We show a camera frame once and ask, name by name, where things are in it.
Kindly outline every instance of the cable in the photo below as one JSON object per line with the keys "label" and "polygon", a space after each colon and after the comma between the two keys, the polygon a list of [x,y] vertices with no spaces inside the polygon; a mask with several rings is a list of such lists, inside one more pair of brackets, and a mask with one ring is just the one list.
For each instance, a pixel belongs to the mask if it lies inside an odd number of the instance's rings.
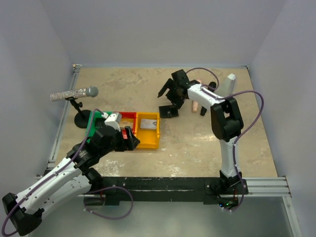
{"label": "cable", "polygon": [[133,196],[132,194],[125,188],[122,188],[122,187],[118,187],[118,186],[112,186],[112,187],[107,187],[107,188],[103,188],[103,189],[99,189],[99,190],[95,190],[95,191],[91,191],[91,192],[88,192],[87,194],[94,194],[94,193],[98,193],[98,192],[101,192],[101,191],[105,191],[105,190],[110,190],[110,189],[120,189],[120,190],[123,190],[124,192],[126,192],[130,199],[131,199],[131,205],[130,205],[130,209],[128,210],[127,213],[125,213],[124,215],[122,216],[118,216],[118,217],[111,217],[111,216],[105,216],[105,215],[101,215],[97,212],[94,212],[92,211],[91,209],[87,208],[85,202],[83,201],[83,206],[84,206],[84,209],[87,210],[88,212],[90,212],[91,214],[93,215],[96,215],[96,216],[99,216],[99,217],[102,217],[104,219],[108,219],[108,220],[119,220],[119,219],[123,219],[124,217],[128,216],[129,213],[132,211],[133,209],[133,205],[134,205],[134,199],[133,199]]}
{"label": "cable", "polygon": [[[85,137],[84,137],[84,139],[83,139],[83,141],[82,141],[82,143],[81,143],[79,149],[77,150],[77,152],[75,153],[75,155],[71,158],[71,160],[70,160],[67,164],[65,164],[63,167],[61,167],[59,170],[56,171],[56,174],[59,174],[60,172],[62,172],[62,171],[63,171],[69,164],[71,164],[71,163],[76,159],[76,157],[78,156],[80,150],[83,148],[85,142],[86,142],[87,139],[88,139],[88,135],[89,135],[90,130],[91,130],[91,127],[92,127],[92,122],[93,122],[94,114],[95,114],[96,111],[98,111],[98,112],[100,112],[101,114],[103,114],[103,112],[100,111],[99,109],[95,109],[95,110],[93,111],[92,116],[91,116],[91,120],[90,120],[90,124],[89,124],[89,126],[88,126],[89,128],[88,128],[88,130],[87,130],[87,133],[86,133],[86,135],[85,135]],[[6,226],[7,222],[8,222],[8,220],[10,219],[10,217],[12,216],[12,214],[14,213],[14,211],[26,200],[27,197],[29,197],[34,191],[36,191],[39,187],[41,187],[43,184],[45,184],[45,183],[46,183],[48,180],[50,180],[52,177],[55,177],[55,174],[51,174],[51,175],[49,175],[47,178],[45,178],[44,180],[42,180],[38,185],[36,185],[32,190],[30,190],[30,191],[25,195],[25,197],[22,198],[22,199],[12,208],[12,210],[8,213],[8,215],[6,216],[6,218],[5,218],[4,222],[3,222],[2,228],[1,228],[1,233],[2,233],[2,235],[3,235],[4,237],[12,236],[12,235],[14,235],[14,234],[16,234],[16,233],[18,232],[17,230],[14,231],[14,232],[12,232],[12,233],[10,233],[10,234],[7,234],[7,233],[5,232],[5,226]]]}
{"label": "cable", "polygon": [[239,140],[247,131],[249,131],[249,130],[253,127],[253,125],[258,121],[258,119],[259,119],[259,117],[260,117],[260,115],[261,115],[261,113],[262,113],[262,111],[263,111],[263,106],[264,106],[265,101],[264,101],[264,98],[263,98],[262,94],[260,94],[258,91],[255,91],[255,90],[245,90],[245,91],[237,92],[237,93],[235,93],[235,94],[232,94],[232,95],[229,95],[229,96],[226,96],[226,97],[221,97],[221,96],[215,96],[215,95],[209,93],[207,90],[204,89],[204,86],[206,86],[207,88],[210,87],[210,86],[208,86],[208,85],[206,85],[206,84],[202,84],[202,85],[201,85],[201,90],[202,90],[205,94],[207,94],[207,95],[211,96],[212,98],[214,98],[215,100],[226,100],[226,99],[229,99],[229,98],[231,98],[231,97],[234,97],[234,96],[237,96],[237,95],[241,95],[241,94],[245,94],[245,93],[255,93],[255,94],[257,94],[257,95],[260,97],[260,99],[261,99],[261,107],[260,107],[260,110],[259,110],[259,113],[258,113],[257,117],[254,119],[254,121],[251,123],[251,125],[250,125],[248,128],[246,128],[246,129],[236,138],[236,140],[235,140],[234,143],[233,143],[233,161],[234,161],[235,171],[236,171],[237,176],[238,176],[238,178],[240,179],[240,182],[241,182],[242,195],[241,195],[241,199],[240,199],[240,202],[238,203],[238,205],[237,205],[233,210],[227,210],[227,211],[236,211],[236,210],[240,207],[240,205],[242,204],[243,198],[244,198],[244,195],[245,195],[244,182],[243,182],[243,179],[242,179],[241,175],[239,174],[239,171],[238,171],[238,168],[237,168],[237,162],[236,162],[236,144],[237,144],[238,140]]}
{"label": "cable", "polygon": [[216,87],[215,87],[215,88],[213,88],[213,87],[211,87],[211,86],[209,86],[209,87],[212,88],[212,91],[214,91],[215,89],[217,89],[218,86],[219,86],[218,77],[216,76],[215,73],[213,73],[211,70],[209,70],[209,69],[207,69],[207,68],[191,68],[190,70],[188,70],[188,71],[186,72],[186,74],[188,74],[189,72],[191,72],[191,71],[193,71],[193,70],[198,70],[198,69],[207,71],[207,72],[211,73],[211,74],[215,77],[215,79],[216,79],[216,81],[217,81]]}

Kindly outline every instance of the black stand base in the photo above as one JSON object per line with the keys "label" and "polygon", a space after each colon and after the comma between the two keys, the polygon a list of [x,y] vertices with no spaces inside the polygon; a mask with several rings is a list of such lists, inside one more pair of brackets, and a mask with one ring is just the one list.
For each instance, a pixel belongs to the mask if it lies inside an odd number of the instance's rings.
{"label": "black stand base", "polygon": [[76,114],[75,125],[79,128],[87,128],[91,110],[82,110],[81,113],[82,114],[80,113]]}

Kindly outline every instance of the microphone head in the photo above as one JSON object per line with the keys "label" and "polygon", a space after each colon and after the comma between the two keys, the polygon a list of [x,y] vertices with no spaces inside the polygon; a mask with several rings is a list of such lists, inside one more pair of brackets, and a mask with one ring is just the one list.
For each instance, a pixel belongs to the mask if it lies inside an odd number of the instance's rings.
{"label": "microphone head", "polygon": [[89,97],[96,97],[99,94],[98,88],[95,86],[90,86],[86,91],[87,96]]}

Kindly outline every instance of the table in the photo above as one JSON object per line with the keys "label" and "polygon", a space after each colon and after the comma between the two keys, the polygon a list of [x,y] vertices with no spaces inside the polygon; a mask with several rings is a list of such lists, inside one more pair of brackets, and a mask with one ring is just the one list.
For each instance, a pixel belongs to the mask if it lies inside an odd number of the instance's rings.
{"label": "table", "polygon": [[[89,110],[158,112],[158,106],[170,105],[165,96],[157,98],[158,92],[171,73],[179,69],[82,68],[76,88],[93,85],[99,88],[99,95],[78,101],[83,103],[82,109]],[[234,92],[252,89],[246,68],[211,70],[220,82],[230,73],[235,74]],[[206,84],[214,80],[210,73],[202,70],[192,71],[188,77],[201,79]],[[247,93],[236,99],[246,128],[258,113],[255,96]],[[74,124],[76,113],[70,107],[56,164],[84,138],[85,129]],[[241,138],[239,160],[244,177],[277,177],[261,119]],[[192,102],[188,100],[179,110],[179,117],[161,119],[158,150],[112,152],[94,167],[102,176],[217,177],[221,168],[221,149],[211,130],[210,113],[204,117],[192,113]]]}

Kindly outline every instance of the beige tube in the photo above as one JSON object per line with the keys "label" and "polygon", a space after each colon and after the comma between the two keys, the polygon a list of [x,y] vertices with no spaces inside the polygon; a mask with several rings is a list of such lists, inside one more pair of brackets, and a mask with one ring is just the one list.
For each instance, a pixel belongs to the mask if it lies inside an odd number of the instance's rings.
{"label": "beige tube", "polygon": [[192,102],[192,113],[196,113],[198,111],[198,102]]}

